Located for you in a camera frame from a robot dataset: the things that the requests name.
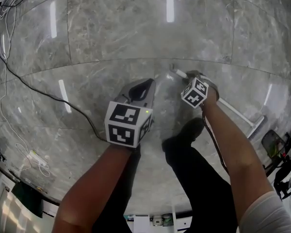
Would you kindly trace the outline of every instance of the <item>white cable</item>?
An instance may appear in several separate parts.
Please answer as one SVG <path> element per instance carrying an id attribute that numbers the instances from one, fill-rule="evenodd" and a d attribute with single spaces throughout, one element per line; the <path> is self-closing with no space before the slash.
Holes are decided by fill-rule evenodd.
<path id="1" fill-rule="evenodd" d="M 5 75 L 4 75 L 4 95 L 0 98 L 0 111 L 1 111 L 1 115 L 3 116 L 3 118 L 7 121 L 7 123 L 8 123 L 8 125 L 9 125 L 9 127 L 10 127 L 10 129 L 17 135 L 17 137 L 20 139 L 20 140 L 22 140 L 22 142 L 25 144 L 25 146 L 26 147 L 24 147 L 22 144 L 20 144 L 20 143 L 16 143 L 15 144 L 15 146 L 16 146 L 16 148 L 18 149 L 18 151 L 23 155 L 23 156 L 25 156 L 25 158 L 27 158 L 27 160 L 28 160 L 28 162 L 29 162 L 29 164 L 30 164 L 30 167 L 28 167 L 28 168 L 26 168 L 25 170 L 27 170 L 27 169 L 29 169 L 29 168 L 31 168 L 32 167 L 32 164 L 31 164 L 31 162 L 30 162 L 30 160 L 29 160 L 29 158 L 23 153 L 23 151 L 21 151 L 20 149 L 19 149 L 19 147 L 17 146 L 18 144 L 20 144 L 23 148 L 24 148 L 24 150 L 27 152 L 27 154 L 29 155 L 29 149 L 28 149 L 28 146 L 27 146 L 27 144 L 26 144 L 26 142 L 25 142 L 25 140 L 23 139 L 23 138 L 21 138 L 20 136 L 19 136 L 19 134 L 12 128 L 12 126 L 11 126 L 11 124 L 10 124 L 10 122 L 9 122 L 9 120 L 5 117 L 5 115 L 4 115 L 4 113 L 3 113 L 3 111 L 2 111 L 2 99 L 7 95 L 7 89 L 6 89 L 6 76 L 7 76 L 7 67 L 5 66 Z"/>
<path id="2" fill-rule="evenodd" d="M 2 8 L 1 8 L 1 11 L 2 11 L 2 14 L 0 14 L 0 20 L 2 20 L 2 19 L 4 19 L 5 18 L 5 27 L 6 27 L 6 32 L 7 32 L 7 36 L 8 36 L 8 42 L 9 42 L 9 45 L 8 45 L 8 49 L 6 50 L 6 49 L 4 49 L 4 51 L 5 51 L 5 53 L 4 54 L 2 54 L 2 52 L 1 52 L 1 49 L 2 49 L 2 47 L 1 47 L 1 38 L 0 38 L 0 55 L 5 59 L 5 61 L 7 62 L 7 59 L 9 58 L 9 56 L 10 56 L 10 50 L 11 50 L 11 40 L 12 40 L 12 37 L 13 37 L 13 33 L 14 33 L 14 29 L 15 29 L 15 24 L 16 24 L 16 6 L 15 7 L 12 7 L 12 6 L 14 6 L 15 5 L 15 2 L 17 1 L 17 0 L 12 0 L 11 2 L 10 2 L 10 4 L 7 4 L 8 2 L 9 2 L 10 0 L 3 0 L 2 1 L 2 4 L 3 5 L 8 5 L 8 6 L 10 6 L 10 7 L 6 7 L 6 9 L 5 9 L 5 7 L 4 6 L 1 6 Z M 9 29 L 8 29 L 8 24 L 7 24 L 7 18 L 8 18 L 8 14 L 9 14 L 9 12 L 10 12 L 10 9 L 11 8 L 15 8 L 15 10 L 14 10 L 14 22 L 13 22 L 13 28 L 12 28 L 12 31 L 11 31 L 11 35 L 10 35 L 10 33 L 9 33 Z M 6 118 L 6 116 L 4 115 L 4 113 L 3 113 L 3 111 L 2 111 L 2 99 L 3 98 L 5 98 L 6 97 L 6 95 L 7 95 L 7 87 L 6 87 L 6 83 L 7 83 L 7 67 L 5 66 L 5 78 L 4 78 L 4 95 L 0 98 L 0 112 L 1 112 L 1 115 L 3 116 L 3 118 L 7 121 L 7 123 L 8 123 L 8 125 L 9 125 L 9 127 L 10 127 L 10 129 L 16 134 L 16 136 L 24 143 L 24 145 L 22 145 L 21 143 L 16 143 L 15 144 L 15 146 L 16 146 L 16 148 L 18 149 L 18 151 L 28 160 L 28 162 L 29 162 L 29 164 L 30 164 L 30 166 L 29 167 L 27 167 L 27 168 L 22 168 L 22 170 L 21 171 L 24 171 L 24 170 L 27 170 L 27 169 L 29 169 L 29 168 L 32 168 L 32 164 L 31 164 L 31 162 L 30 162 L 30 159 L 28 158 L 28 156 L 29 156 L 29 149 L 28 149 L 28 146 L 27 146 L 27 144 L 26 144 L 26 142 L 25 142 L 25 140 L 23 139 L 23 138 L 21 138 L 20 136 L 19 136 L 19 134 L 12 128 L 12 126 L 11 126 L 11 124 L 10 124 L 10 122 L 9 122 L 9 120 Z M 18 144 L 19 145 L 21 145 L 22 146 L 22 148 L 27 152 L 27 154 L 28 155 L 25 155 L 24 153 L 23 153 L 23 151 L 21 151 L 21 149 L 18 147 Z M 36 163 L 36 164 L 38 164 L 38 166 L 39 166 L 39 170 L 40 170 L 40 172 L 42 173 L 42 175 L 44 175 L 45 177 L 49 177 L 50 176 L 50 171 L 49 171 L 49 166 L 47 165 L 47 166 L 42 166 L 43 168 L 44 168 L 44 170 L 48 173 L 48 175 L 45 175 L 43 172 L 42 172 L 42 170 L 41 170 L 41 164 L 40 163 Z"/>
<path id="3" fill-rule="evenodd" d="M 49 166 L 43 166 L 43 165 L 41 165 L 40 163 L 39 163 L 38 165 L 39 165 L 39 170 L 40 170 L 40 172 L 41 172 L 45 177 L 49 177 L 49 176 L 50 176 Z M 44 168 L 44 170 L 48 173 L 48 175 L 45 175 L 45 174 L 42 172 L 41 167 Z"/>

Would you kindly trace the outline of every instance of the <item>leg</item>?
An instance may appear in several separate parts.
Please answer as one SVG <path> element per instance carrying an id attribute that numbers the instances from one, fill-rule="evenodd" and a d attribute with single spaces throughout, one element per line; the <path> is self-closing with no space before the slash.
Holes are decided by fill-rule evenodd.
<path id="1" fill-rule="evenodd" d="M 123 214 L 131 197 L 131 190 L 140 160 L 140 146 L 131 154 L 123 173 L 117 182 L 105 208 L 93 225 L 92 232 L 131 233 Z"/>
<path id="2" fill-rule="evenodd" d="M 180 135 L 164 141 L 162 148 L 193 209 L 188 231 L 198 232 L 197 227 L 203 223 L 236 232 L 238 223 L 230 185 L 191 147 L 192 141 Z"/>

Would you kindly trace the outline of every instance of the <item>forearm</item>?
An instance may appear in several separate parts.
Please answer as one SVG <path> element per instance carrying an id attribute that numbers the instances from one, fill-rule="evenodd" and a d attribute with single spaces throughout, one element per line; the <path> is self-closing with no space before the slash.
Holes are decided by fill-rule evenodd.
<path id="1" fill-rule="evenodd" d="M 204 113 L 230 173 L 251 165 L 262 166 L 247 137 L 218 105 L 205 107 Z"/>
<path id="2" fill-rule="evenodd" d="M 63 221 L 85 230 L 91 229 L 113 192 L 129 156 L 130 151 L 125 147 L 110 145 L 65 195 L 55 223 Z"/>
<path id="3" fill-rule="evenodd" d="M 254 148 L 234 122 L 216 104 L 205 107 L 204 113 L 229 172 L 240 222 L 249 206 L 273 189 Z"/>

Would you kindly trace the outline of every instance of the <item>black cable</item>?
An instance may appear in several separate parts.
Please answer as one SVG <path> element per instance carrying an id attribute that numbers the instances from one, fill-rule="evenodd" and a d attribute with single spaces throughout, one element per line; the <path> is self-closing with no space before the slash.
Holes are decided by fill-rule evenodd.
<path id="1" fill-rule="evenodd" d="M 223 166 L 224 170 L 228 173 L 227 167 L 226 167 L 226 165 L 225 165 L 225 163 L 224 163 L 224 160 L 223 160 L 223 158 L 222 158 L 222 155 L 221 155 L 221 152 L 220 152 L 219 146 L 218 146 L 218 144 L 217 144 L 217 141 L 215 140 L 215 138 L 214 138 L 214 136 L 213 136 L 213 134 L 212 134 L 210 128 L 209 128 L 208 125 L 207 125 L 206 117 L 205 117 L 204 112 L 203 112 L 203 120 L 204 120 L 204 125 L 205 125 L 205 127 L 206 127 L 208 133 L 210 134 L 210 137 L 212 138 L 212 141 L 213 141 L 213 143 L 214 143 L 215 149 L 217 150 L 217 153 L 218 153 L 219 158 L 220 158 L 221 165 Z"/>
<path id="2" fill-rule="evenodd" d="M 128 97 L 125 96 L 125 94 L 122 94 L 123 97 L 125 97 L 127 99 L 127 103 L 130 104 L 132 101 L 130 101 L 130 99 Z"/>
<path id="3" fill-rule="evenodd" d="M 16 7 L 16 6 L 19 6 L 20 5 L 20 3 L 21 2 L 23 2 L 24 0 L 21 0 L 18 4 L 16 4 L 16 5 L 0 5 L 1 7 L 11 7 L 11 8 L 13 8 L 13 7 Z"/>
<path id="4" fill-rule="evenodd" d="M 73 104 L 71 104 L 70 102 L 68 102 L 68 101 L 66 101 L 66 100 L 64 100 L 64 99 L 60 99 L 60 98 L 58 98 L 58 97 L 56 97 L 56 96 L 54 96 L 54 95 L 51 95 L 51 94 L 48 94 L 48 93 L 45 93 L 45 92 L 43 92 L 43 91 L 40 91 L 40 90 L 38 90 L 38 89 L 36 89 L 36 88 L 34 88 L 34 87 L 31 87 L 29 84 L 27 84 L 25 81 L 23 81 L 23 79 L 21 78 L 21 77 L 19 77 L 16 73 L 14 73 L 10 68 L 9 68 L 9 66 L 8 66 L 8 64 L 5 62 L 5 60 L 0 56 L 0 59 L 4 62 L 4 64 L 5 64 L 5 66 L 6 66 L 6 68 L 15 76 L 15 77 L 17 77 L 25 86 L 27 86 L 30 90 L 33 90 L 33 91 L 35 91 L 35 92 L 37 92 L 37 93 L 40 93 L 40 94 L 42 94 L 42 95 L 44 95 L 44 96 L 47 96 L 47 97 L 49 97 L 49 98 L 51 98 L 51 99 L 53 99 L 53 100 L 55 100 L 55 101 L 58 101 L 58 102 L 63 102 L 63 103 L 66 103 L 66 104 L 68 104 L 71 108 L 73 108 L 73 109 L 75 109 L 77 112 L 79 112 L 79 113 L 81 113 L 86 119 L 87 119 L 87 121 L 89 122 L 89 124 L 91 125 L 91 127 L 92 127 L 92 129 L 93 129 L 93 131 L 94 131 L 94 133 L 95 133 L 95 135 L 96 135 L 96 137 L 99 139 L 99 140 L 101 140 L 101 141 L 104 141 L 104 142 L 107 142 L 107 140 L 106 139 L 104 139 L 104 138 L 102 138 L 100 135 L 99 135 L 99 133 L 97 132 L 97 129 L 96 129 L 96 127 L 94 126 L 94 123 L 91 121 L 91 119 L 88 117 L 88 115 L 87 114 L 85 114 L 82 110 L 80 110 L 79 108 L 77 108 L 75 105 L 73 105 Z"/>

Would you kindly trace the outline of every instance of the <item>white sleeve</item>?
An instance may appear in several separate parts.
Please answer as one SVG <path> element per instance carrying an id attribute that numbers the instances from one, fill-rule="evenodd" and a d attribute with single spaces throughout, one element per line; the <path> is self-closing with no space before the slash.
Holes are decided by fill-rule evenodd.
<path id="1" fill-rule="evenodd" d="M 291 218 L 275 191 L 268 192 L 247 209 L 240 233 L 291 233 Z"/>

